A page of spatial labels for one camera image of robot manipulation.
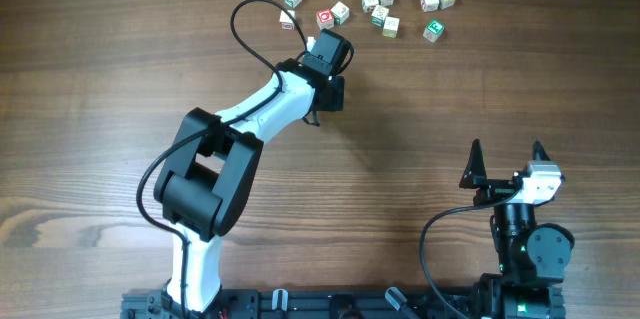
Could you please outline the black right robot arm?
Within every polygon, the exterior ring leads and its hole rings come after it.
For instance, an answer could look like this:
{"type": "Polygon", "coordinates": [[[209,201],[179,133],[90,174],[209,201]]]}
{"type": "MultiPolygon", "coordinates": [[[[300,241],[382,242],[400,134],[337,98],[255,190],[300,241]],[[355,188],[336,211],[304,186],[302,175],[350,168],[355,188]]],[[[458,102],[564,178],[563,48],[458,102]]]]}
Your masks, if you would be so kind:
{"type": "Polygon", "coordinates": [[[490,230],[500,264],[498,274],[483,274],[473,285],[472,318],[566,316],[560,284],[575,238],[562,226],[535,218],[535,209],[550,203],[563,182],[559,166],[538,141],[532,159],[508,180],[487,176],[480,141],[472,142],[459,186],[476,191],[474,208],[493,208],[490,230]]]}

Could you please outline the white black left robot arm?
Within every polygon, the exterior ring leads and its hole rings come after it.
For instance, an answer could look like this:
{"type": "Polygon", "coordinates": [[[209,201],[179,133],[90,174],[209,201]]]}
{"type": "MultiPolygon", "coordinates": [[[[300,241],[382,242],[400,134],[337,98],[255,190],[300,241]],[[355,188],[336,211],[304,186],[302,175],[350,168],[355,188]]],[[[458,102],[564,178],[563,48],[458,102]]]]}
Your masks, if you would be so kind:
{"type": "Polygon", "coordinates": [[[241,103],[215,114],[201,108],[183,119],[172,146],[155,162],[154,199],[173,235],[172,277],[164,292],[181,318],[210,311],[222,288],[223,237],[249,198],[264,146],[308,114],[344,104],[345,80],[311,61],[289,59],[241,103]]]}

